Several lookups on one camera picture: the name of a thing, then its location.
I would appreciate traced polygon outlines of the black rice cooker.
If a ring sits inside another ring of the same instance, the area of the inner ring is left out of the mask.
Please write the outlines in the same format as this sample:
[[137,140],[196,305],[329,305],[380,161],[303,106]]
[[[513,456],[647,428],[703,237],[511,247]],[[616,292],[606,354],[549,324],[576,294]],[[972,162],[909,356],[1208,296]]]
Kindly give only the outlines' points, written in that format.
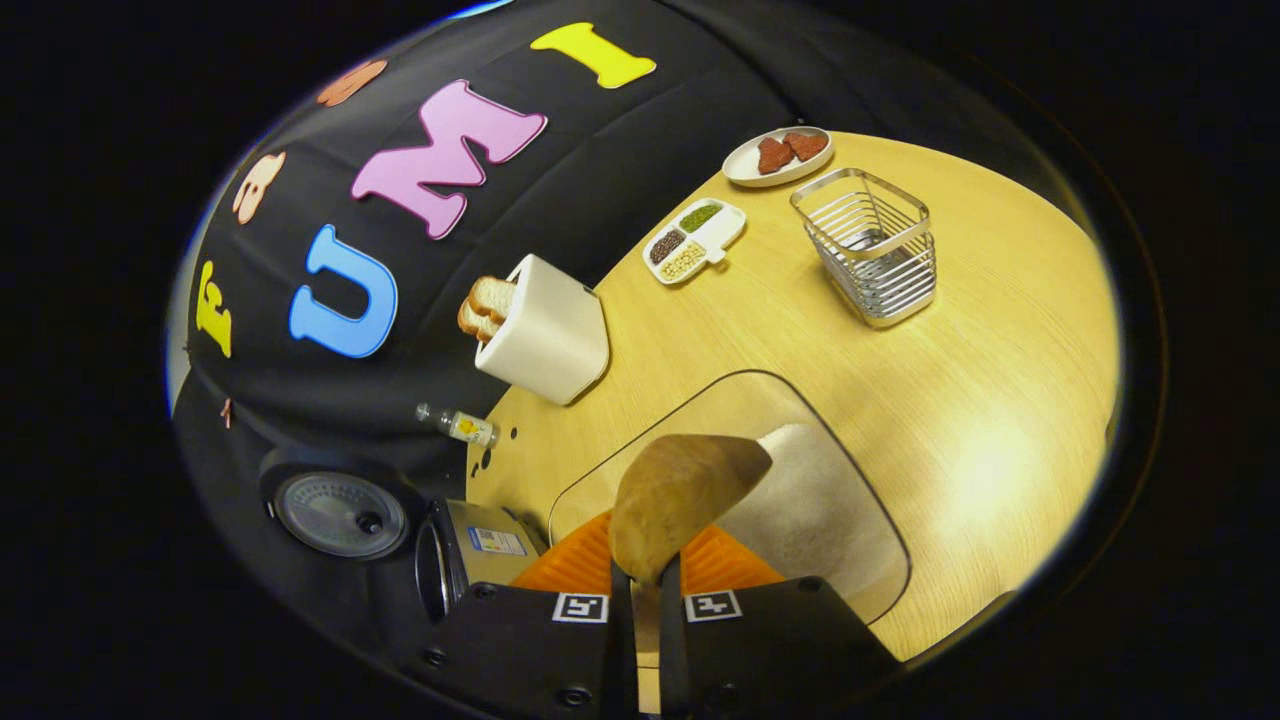
[[471,585],[508,585],[548,548],[508,509],[430,495],[399,468],[352,454],[274,448],[259,465],[259,488],[268,515],[315,553],[365,565],[408,560],[431,624]]

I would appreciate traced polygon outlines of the bread slice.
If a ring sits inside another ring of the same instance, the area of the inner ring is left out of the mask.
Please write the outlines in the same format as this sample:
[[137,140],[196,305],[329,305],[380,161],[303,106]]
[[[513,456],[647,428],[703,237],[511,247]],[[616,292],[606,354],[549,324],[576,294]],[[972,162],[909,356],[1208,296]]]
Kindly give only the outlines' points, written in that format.
[[512,281],[481,275],[468,291],[466,304],[472,313],[488,316],[494,323],[503,323],[515,304],[517,288]]
[[468,301],[463,301],[460,305],[456,320],[463,333],[474,336],[481,345],[492,342],[493,337],[500,329],[499,322],[494,322],[484,313],[477,313]]

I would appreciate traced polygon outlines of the small glass bottle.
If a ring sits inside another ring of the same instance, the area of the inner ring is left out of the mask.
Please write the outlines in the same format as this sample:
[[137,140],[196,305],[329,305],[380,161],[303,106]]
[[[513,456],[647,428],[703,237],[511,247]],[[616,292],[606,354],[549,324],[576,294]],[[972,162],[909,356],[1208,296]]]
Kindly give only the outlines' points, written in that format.
[[415,406],[413,415],[428,429],[467,445],[492,448],[498,441],[494,424],[456,407],[421,402]]

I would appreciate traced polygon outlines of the metal wire chopstick holder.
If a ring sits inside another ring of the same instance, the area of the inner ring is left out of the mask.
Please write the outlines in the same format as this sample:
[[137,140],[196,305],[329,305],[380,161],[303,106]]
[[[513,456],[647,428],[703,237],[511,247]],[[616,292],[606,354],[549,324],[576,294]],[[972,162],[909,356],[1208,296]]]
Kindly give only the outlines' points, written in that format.
[[870,172],[841,168],[788,201],[826,274],[864,323],[887,328],[933,301],[937,252],[922,200]]

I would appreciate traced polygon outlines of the wooden spoon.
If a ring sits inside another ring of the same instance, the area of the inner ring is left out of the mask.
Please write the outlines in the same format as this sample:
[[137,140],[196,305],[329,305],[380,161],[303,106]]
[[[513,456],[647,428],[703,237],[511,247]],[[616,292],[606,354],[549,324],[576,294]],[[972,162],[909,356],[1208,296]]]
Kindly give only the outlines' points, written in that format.
[[782,575],[719,519],[744,501],[773,461],[755,439],[668,434],[650,442],[623,473],[611,510],[611,560],[643,600],[677,559],[681,594],[739,591]]

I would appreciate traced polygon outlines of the white divided dish of beans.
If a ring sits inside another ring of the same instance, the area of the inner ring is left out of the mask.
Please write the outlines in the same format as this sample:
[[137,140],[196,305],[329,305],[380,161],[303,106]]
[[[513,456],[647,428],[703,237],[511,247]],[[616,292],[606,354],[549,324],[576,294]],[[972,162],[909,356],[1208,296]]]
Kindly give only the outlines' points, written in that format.
[[719,199],[699,199],[650,234],[641,260],[662,284],[682,284],[705,266],[722,263],[746,224],[742,209]]

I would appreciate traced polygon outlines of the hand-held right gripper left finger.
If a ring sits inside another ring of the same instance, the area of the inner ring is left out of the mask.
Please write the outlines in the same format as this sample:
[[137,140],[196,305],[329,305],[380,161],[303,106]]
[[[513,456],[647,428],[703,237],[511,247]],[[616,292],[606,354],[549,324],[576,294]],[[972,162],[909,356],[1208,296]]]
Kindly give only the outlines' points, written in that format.
[[632,610],[605,534],[558,544],[508,585],[471,585],[404,671],[467,716],[636,716]]

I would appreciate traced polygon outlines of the small white plate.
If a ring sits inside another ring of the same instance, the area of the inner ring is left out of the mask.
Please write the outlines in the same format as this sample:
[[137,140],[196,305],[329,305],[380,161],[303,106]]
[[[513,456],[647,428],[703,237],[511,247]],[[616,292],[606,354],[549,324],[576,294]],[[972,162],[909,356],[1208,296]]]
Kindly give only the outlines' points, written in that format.
[[[765,138],[773,138],[786,145],[787,135],[801,135],[815,137],[824,142],[824,146],[813,152],[809,158],[791,158],[790,161],[771,173],[759,172],[760,145]],[[769,131],[740,145],[723,161],[722,173],[735,184],[749,188],[774,187],[799,181],[823,169],[835,155],[835,141],[831,135],[814,126],[792,126]]]

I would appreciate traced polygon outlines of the white toaster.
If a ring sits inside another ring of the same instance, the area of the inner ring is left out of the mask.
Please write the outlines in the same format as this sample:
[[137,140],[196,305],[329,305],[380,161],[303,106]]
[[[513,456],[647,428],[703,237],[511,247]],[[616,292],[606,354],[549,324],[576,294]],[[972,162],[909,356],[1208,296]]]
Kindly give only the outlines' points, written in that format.
[[479,343],[477,370],[568,406],[591,388],[611,363],[605,314],[594,291],[529,254],[507,275],[515,300],[499,331]]

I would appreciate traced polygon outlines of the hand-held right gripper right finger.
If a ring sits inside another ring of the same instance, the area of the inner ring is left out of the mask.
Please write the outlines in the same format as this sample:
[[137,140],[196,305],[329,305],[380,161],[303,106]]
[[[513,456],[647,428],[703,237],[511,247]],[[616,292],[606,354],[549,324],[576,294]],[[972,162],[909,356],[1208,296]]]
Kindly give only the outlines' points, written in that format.
[[786,578],[718,527],[660,574],[658,664],[664,716],[836,716],[901,675],[824,578]]

